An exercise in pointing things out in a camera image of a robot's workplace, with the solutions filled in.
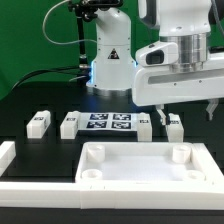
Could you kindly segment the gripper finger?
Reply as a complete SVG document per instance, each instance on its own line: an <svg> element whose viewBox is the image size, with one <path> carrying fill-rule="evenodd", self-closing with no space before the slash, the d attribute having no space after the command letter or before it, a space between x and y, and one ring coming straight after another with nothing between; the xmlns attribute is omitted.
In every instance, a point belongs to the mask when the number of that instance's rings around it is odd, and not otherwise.
<svg viewBox="0 0 224 224"><path fill-rule="evenodd" d="M213 113L216 110L218 104L219 104L219 100L218 99L210 99L208 101L208 106L206 108L206 111L208 113L208 119L209 120L213 119Z"/></svg>
<svg viewBox="0 0 224 224"><path fill-rule="evenodd" d="M166 115L165 115L165 113L163 112L164 105L163 105L163 104L156 105L155 108L156 108L157 113L158 113L159 116L160 116L161 124L162 124L163 126L165 126L165 125L166 125Z"/></svg>

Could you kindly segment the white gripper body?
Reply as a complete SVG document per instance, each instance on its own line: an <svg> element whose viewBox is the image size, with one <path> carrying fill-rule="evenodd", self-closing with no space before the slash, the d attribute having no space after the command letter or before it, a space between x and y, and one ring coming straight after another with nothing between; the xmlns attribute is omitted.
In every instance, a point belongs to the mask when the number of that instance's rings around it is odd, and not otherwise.
<svg viewBox="0 0 224 224"><path fill-rule="evenodd" d="M224 53L210 54L203 69L172 73L168 66L137 67L132 99L137 106L224 97Z"/></svg>

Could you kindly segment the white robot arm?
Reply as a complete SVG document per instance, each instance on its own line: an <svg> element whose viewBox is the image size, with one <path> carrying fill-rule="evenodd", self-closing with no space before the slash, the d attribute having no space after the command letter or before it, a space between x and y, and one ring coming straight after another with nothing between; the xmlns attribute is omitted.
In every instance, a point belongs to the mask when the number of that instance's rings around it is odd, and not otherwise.
<svg viewBox="0 0 224 224"><path fill-rule="evenodd" d="M120 2L95 4L97 56L87 86L106 96L131 91L138 106L207 100L212 113L224 97L224 52L211 53L207 45L215 0L138 0L141 21L159 31L159 40L135 56Z"/></svg>

